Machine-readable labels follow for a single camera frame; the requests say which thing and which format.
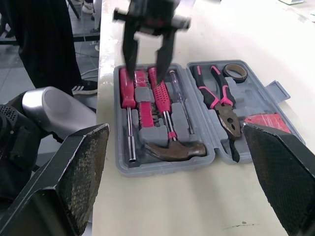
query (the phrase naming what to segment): tool kit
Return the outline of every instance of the tool kit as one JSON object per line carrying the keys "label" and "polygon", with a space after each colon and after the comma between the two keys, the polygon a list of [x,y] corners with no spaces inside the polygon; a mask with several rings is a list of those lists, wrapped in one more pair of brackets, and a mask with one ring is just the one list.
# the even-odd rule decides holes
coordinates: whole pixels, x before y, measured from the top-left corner
{"label": "tool kit", "polygon": [[189,171],[216,154],[227,164],[248,163],[243,123],[270,126],[304,142],[278,103],[289,99],[274,81],[264,87],[240,60],[171,64],[158,84],[153,65],[134,79],[114,70],[115,159],[128,177]]}

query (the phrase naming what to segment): hammer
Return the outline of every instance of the hammer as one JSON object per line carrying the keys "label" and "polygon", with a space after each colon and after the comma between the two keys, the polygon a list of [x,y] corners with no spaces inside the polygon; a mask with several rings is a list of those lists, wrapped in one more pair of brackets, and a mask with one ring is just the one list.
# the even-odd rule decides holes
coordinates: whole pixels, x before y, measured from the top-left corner
{"label": "hammer", "polygon": [[167,148],[159,147],[153,144],[146,144],[146,149],[150,154],[162,161],[186,161],[193,156],[205,156],[207,151],[201,143],[191,143],[189,145],[182,145],[177,140],[176,132],[174,131],[173,122],[170,116],[171,102],[165,83],[162,81],[159,85],[157,83],[157,70],[152,67],[148,70],[153,95],[156,101],[157,109],[163,115],[165,125],[168,130],[168,139],[170,143]]}

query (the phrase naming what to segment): black sneaker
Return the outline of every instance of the black sneaker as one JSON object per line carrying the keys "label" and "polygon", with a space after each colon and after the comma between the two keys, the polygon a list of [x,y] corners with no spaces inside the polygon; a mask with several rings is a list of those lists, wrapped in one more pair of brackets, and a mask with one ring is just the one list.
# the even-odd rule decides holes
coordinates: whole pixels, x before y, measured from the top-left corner
{"label": "black sneaker", "polygon": [[97,93],[97,82],[91,80],[82,80],[82,83],[72,88],[73,95],[83,94],[91,95]]}

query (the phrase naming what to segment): sneaker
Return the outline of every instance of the sneaker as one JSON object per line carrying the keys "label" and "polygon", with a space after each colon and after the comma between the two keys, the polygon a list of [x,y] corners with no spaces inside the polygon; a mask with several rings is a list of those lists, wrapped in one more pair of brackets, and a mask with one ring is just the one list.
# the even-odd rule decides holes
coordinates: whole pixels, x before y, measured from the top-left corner
{"label": "sneaker", "polygon": [[95,50],[99,52],[99,42],[95,45]]}
{"label": "sneaker", "polygon": [[82,5],[83,4],[83,0],[71,0],[72,4],[77,6],[77,5]]}
{"label": "sneaker", "polygon": [[72,88],[73,95],[91,95],[97,93],[97,82],[91,80],[82,80],[82,83]]}
{"label": "sneaker", "polygon": [[93,3],[87,3],[86,1],[84,1],[83,7],[82,7],[82,11],[86,14],[93,14],[94,13],[94,6]]}

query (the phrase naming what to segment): cable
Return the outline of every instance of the cable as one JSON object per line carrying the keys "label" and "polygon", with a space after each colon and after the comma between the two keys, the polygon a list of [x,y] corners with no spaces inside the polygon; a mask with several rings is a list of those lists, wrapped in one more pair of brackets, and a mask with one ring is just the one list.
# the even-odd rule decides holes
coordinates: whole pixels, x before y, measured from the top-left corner
{"label": "cable", "polygon": [[82,78],[82,80],[96,78],[96,77],[98,77],[98,75],[88,76],[88,77]]}
{"label": "cable", "polygon": [[78,53],[78,52],[75,52],[76,54],[80,54],[80,55],[84,55],[84,56],[87,56],[87,57],[92,57],[92,58],[99,58],[98,56],[92,56],[92,55],[88,55],[88,54],[84,54],[84,53]]}
{"label": "cable", "polygon": [[83,73],[81,74],[81,76],[86,75],[86,74],[88,74],[88,73],[90,73],[90,72],[92,72],[92,71],[96,71],[96,70],[98,70],[98,68],[92,69],[92,70],[87,70],[86,72],[83,72]]}

